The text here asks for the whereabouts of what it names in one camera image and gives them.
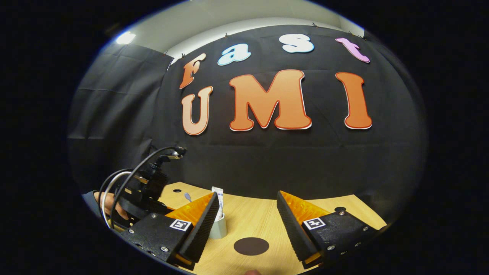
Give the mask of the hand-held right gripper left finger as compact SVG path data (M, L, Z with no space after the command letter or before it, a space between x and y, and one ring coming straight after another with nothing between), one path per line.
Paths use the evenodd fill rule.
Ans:
M121 236L160 261L193 270L218 210L218 195L211 192L168 214L150 213L122 231Z

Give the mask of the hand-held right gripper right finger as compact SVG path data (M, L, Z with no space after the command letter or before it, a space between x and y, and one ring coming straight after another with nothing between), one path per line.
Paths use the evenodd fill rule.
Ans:
M347 211L327 211L284 191L277 209L298 260L305 269L330 265L379 235L379 230Z

